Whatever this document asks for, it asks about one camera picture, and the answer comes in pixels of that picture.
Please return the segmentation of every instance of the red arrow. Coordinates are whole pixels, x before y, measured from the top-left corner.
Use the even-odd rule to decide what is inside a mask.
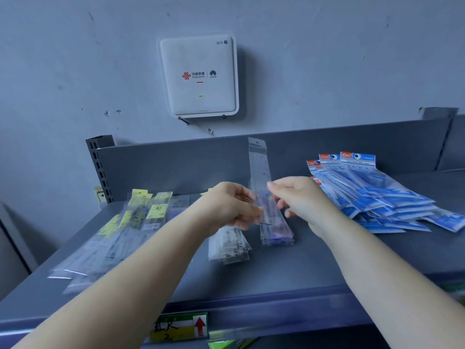
[[[197,334],[199,337],[203,337],[203,330],[202,328],[205,327],[206,324],[202,321],[201,317],[198,318],[194,327],[197,327]]]

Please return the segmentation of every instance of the right hand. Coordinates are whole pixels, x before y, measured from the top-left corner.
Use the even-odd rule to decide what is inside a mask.
[[[313,231],[323,229],[326,220],[341,214],[323,190],[309,177],[289,176],[268,182],[268,189],[278,201],[278,208],[288,208],[284,215],[298,215]]]

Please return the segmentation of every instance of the white router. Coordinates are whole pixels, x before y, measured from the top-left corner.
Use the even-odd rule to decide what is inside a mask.
[[[239,110],[236,39],[230,33],[158,39],[168,111],[175,118]]]

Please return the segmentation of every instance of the gray wall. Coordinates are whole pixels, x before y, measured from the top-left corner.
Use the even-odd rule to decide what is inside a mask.
[[[159,36],[236,35],[241,110],[198,121],[218,136],[463,108],[464,3],[0,0],[0,199],[39,235],[42,259],[98,211],[85,139],[206,135],[166,112]]]

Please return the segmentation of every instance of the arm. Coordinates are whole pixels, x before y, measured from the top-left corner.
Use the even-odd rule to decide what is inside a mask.
[[[465,308],[376,236],[343,215],[310,178],[268,185],[333,253],[357,299],[392,348],[463,348]]]
[[[14,348],[140,348],[205,238],[258,220],[253,198],[241,185],[218,184]]]

